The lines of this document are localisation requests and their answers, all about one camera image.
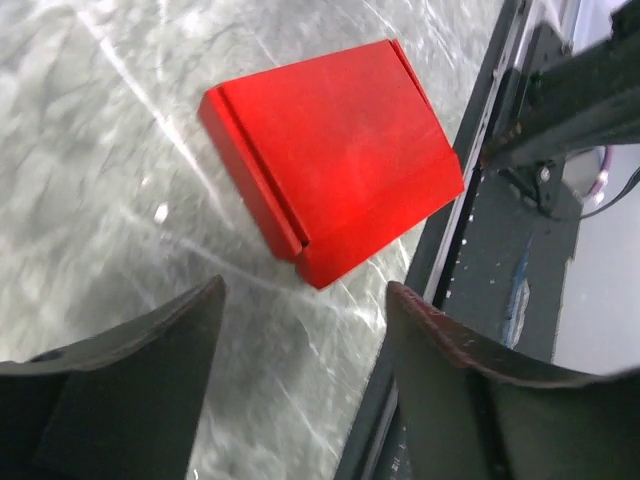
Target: red cardboard box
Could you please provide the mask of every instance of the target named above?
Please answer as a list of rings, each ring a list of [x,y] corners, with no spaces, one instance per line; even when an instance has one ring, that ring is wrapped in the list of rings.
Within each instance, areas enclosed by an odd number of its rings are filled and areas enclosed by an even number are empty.
[[[199,115],[273,254],[316,288],[464,189],[397,41],[222,83]]]

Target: black cable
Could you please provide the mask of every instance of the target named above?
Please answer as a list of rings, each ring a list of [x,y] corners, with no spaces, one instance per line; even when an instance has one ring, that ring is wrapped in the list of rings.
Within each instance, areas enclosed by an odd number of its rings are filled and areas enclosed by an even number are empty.
[[[546,208],[544,208],[544,206],[542,205],[542,201],[540,199],[540,188],[536,184],[536,196],[537,196],[538,210],[545,217],[550,218],[551,220],[555,220],[557,222],[579,222],[581,220],[586,220],[587,218],[595,217],[599,213],[602,213],[605,210],[608,210],[609,208],[613,207],[616,203],[618,203],[620,200],[622,200],[624,197],[626,197],[631,192],[631,190],[633,190],[636,187],[636,185],[638,185],[638,183],[640,183],[640,168],[638,168],[633,173],[633,175],[631,175],[631,178],[629,179],[627,184],[620,191],[620,193],[618,193],[618,195],[616,195],[616,197],[613,200],[611,200],[606,205],[603,205],[602,207],[598,208],[597,210],[595,210],[595,211],[593,211],[591,213],[587,213],[587,214],[579,215],[579,216],[575,216],[575,217],[558,217],[558,216],[554,215],[553,212],[551,212],[551,211],[547,210]]]

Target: marble tabletop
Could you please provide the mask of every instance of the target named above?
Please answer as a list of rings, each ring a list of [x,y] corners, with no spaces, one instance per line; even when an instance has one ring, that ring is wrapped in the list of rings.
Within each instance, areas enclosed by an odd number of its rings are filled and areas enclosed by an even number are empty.
[[[189,478],[330,479],[421,226],[317,292],[196,117],[224,80],[400,40],[450,139],[499,0],[0,1],[0,360],[230,290]]]

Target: screw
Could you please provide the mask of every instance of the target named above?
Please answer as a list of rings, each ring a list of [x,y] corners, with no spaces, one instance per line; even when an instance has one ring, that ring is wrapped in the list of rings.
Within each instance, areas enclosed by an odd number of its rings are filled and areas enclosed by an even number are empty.
[[[546,183],[551,178],[551,170],[549,170],[547,167],[542,167],[540,169],[539,175],[540,175],[540,181],[542,183]]]

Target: red box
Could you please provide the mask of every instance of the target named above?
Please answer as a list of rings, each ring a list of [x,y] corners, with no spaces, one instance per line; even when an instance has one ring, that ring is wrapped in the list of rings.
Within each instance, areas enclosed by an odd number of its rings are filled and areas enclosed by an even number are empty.
[[[199,115],[273,254],[316,288],[464,189],[397,41],[222,83]]]

